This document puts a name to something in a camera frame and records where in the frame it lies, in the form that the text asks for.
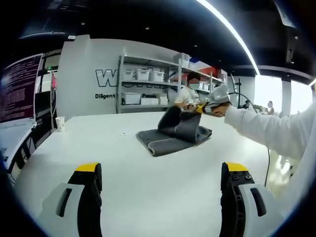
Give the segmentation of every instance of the white table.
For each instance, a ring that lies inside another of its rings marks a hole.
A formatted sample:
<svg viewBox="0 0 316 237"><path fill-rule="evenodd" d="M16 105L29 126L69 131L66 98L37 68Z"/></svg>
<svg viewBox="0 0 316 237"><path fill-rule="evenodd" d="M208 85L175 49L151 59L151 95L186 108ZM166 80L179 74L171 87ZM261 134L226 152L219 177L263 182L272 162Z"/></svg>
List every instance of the white table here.
<svg viewBox="0 0 316 237"><path fill-rule="evenodd" d="M264 184L267 149L239 135L223 118L202 116L213 130L203 144L153 157L136 139L163 112L83 116L66 122L30 157L15 189L31 216L77 166L100 162L101 228L106 237L216 237L221 229L222 162L245 165Z"/></svg>

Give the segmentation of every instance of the face mask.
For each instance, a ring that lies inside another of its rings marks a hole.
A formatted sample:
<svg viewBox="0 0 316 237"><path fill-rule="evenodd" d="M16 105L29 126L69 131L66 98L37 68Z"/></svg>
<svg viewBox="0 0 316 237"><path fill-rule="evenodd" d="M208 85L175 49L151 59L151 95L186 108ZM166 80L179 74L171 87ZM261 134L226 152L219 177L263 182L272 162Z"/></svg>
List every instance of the face mask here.
<svg viewBox="0 0 316 237"><path fill-rule="evenodd" d="M190 88L192 88L193 90L197 90L199 89L199 84L190 84Z"/></svg>

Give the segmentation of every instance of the ceiling light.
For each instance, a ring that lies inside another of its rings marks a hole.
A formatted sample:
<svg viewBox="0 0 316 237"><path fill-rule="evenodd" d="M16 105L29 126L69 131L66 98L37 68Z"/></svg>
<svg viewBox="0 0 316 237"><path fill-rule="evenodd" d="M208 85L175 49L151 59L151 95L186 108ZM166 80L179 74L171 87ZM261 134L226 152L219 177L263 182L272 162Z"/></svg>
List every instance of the ceiling light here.
<svg viewBox="0 0 316 237"><path fill-rule="evenodd" d="M312 86L316 83L316 78L308 85L308 86Z"/></svg>
<svg viewBox="0 0 316 237"><path fill-rule="evenodd" d="M206 1L206 0L196 0L196 1L198 1L200 4L205 6L210 12L212 12L228 28L228 30L235 36L235 38L237 39L237 41L240 43L241 47L243 48L243 50L247 54L247 56L252 64L253 68L255 69L257 75L260 75L258 66L257 66L254 58L252 57L247 45L242 40L242 38L237 33L237 31L234 29L234 27L228 22L228 20L218 10L216 10L208 1Z"/></svg>

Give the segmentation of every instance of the white sleeve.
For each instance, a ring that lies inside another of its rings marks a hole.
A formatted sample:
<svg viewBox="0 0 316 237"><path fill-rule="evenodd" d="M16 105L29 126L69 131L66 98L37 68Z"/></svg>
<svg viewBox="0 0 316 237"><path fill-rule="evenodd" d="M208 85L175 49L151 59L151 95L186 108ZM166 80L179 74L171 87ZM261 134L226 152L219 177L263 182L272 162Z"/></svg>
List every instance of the white sleeve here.
<svg viewBox="0 0 316 237"><path fill-rule="evenodd" d="M182 88L178 95L177 95L177 98L175 99L174 103L175 104L178 104L178 103L183 103L184 102L184 99L185 99L185 88Z"/></svg>
<svg viewBox="0 0 316 237"><path fill-rule="evenodd" d="M289 118L255 114L230 106L225 114L225 123L281 156L302 158L315 117L316 103Z"/></svg>

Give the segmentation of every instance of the person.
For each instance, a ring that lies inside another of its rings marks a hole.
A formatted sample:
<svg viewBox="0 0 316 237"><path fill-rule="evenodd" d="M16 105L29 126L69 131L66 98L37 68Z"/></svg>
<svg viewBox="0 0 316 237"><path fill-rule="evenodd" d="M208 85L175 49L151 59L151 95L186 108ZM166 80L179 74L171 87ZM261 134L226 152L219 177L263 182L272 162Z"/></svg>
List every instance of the person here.
<svg viewBox="0 0 316 237"><path fill-rule="evenodd" d="M243 109L247 110L250 106L250 100L246 100L246 103L242 106Z"/></svg>
<svg viewBox="0 0 316 237"><path fill-rule="evenodd" d="M268 102L268 115L274 115L275 114L275 109L273 108L273 103L270 100Z"/></svg>
<svg viewBox="0 0 316 237"><path fill-rule="evenodd" d="M284 190L279 205L287 217L310 188L316 165L316 102L306 111L289 117L255 114L237 109L230 103L213 108L209 115L224 117L225 123L241 135L265 145L281 156L300 160Z"/></svg>
<svg viewBox="0 0 316 237"><path fill-rule="evenodd" d="M178 93L174 105L187 110L195 110L197 105L200 104L199 95L196 91L199 88L200 79L199 73L190 72L187 76L187 85Z"/></svg>

